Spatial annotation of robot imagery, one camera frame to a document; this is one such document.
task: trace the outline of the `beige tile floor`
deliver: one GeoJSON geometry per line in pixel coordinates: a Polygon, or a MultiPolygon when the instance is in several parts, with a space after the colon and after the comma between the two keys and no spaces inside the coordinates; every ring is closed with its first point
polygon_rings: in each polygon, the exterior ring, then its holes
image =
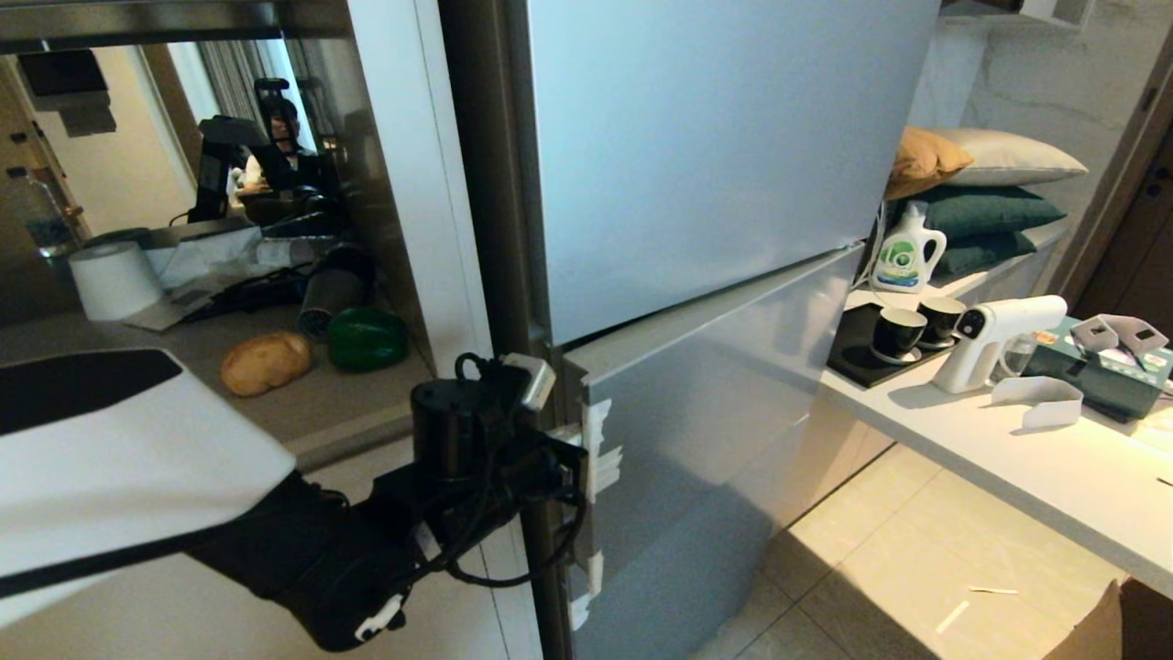
{"type": "Polygon", "coordinates": [[[692,660],[1036,660],[1123,577],[895,445],[774,537],[745,608],[692,660]]]}

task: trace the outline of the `silver refrigerator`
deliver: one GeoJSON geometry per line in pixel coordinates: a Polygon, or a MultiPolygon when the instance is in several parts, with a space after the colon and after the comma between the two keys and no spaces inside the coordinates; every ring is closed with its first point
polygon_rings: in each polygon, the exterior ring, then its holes
{"type": "Polygon", "coordinates": [[[686,656],[801,512],[795,437],[938,6],[440,4],[495,349],[555,365],[547,423],[592,456],[543,645],[686,656]]]}

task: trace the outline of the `orange pillow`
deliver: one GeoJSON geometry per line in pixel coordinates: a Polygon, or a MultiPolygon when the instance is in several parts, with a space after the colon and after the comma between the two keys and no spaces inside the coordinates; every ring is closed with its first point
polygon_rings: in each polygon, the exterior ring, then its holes
{"type": "Polygon", "coordinates": [[[896,199],[923,192],[949,181],[972,162],[972,156],[943,135],[906,125],[883,198],[896,199]]]}

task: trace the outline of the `black tray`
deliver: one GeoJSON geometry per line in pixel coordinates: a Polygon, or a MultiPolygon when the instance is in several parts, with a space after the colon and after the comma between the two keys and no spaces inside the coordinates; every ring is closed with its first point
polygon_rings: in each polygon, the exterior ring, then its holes
{"type": "Polygon", "coordinates": [[[830,358],[827,360],[827,367],[853,383],[863,388],[873,388],[952,349],[952,347],[948,349],[918,347],[922,358],[916,362],[901,366],[883,362],[872,355],[868,349],[872,346],[872,333],[875,329],[876,318],[880,317],[881,308],[875,302],[868,302],[843,312],[839,320],[839,329],[835,332],[835,341],[830,345],[830,358]]]}

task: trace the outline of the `tissue box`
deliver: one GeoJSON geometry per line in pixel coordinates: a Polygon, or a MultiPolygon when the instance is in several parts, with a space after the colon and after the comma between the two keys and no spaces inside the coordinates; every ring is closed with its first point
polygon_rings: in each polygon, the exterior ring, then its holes
{"type": "Polygon", "coordinates": [[[1066,381],[1084,393],[1084,404],[1120,422],[1148,415],[1173,370],[1173,352],[1158,349],[1140,363],[1120,349],[1086,355],[1071,339],[1077,322],[1067,317],[1058,327],[1035,333],[1038,348],[1023,376],[1066,381]]]}

